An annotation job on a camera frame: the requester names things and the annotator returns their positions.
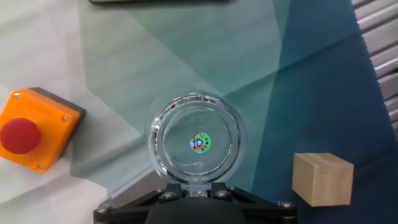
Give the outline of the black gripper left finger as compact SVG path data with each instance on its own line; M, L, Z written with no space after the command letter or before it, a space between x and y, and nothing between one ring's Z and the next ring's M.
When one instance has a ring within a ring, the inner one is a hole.
M93 223L144 223L149 212L156 206L183 199L187 191L180 184L167 184L164 189L153 190L134 200L123 201L131 194L121 193L106 199L93 212Z

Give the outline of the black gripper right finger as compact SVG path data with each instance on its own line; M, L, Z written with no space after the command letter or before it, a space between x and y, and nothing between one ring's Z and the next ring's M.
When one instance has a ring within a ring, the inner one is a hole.
M237 208L247 223L297 224L298 210L292 202L272 203L238 187L211 184L211 198Z

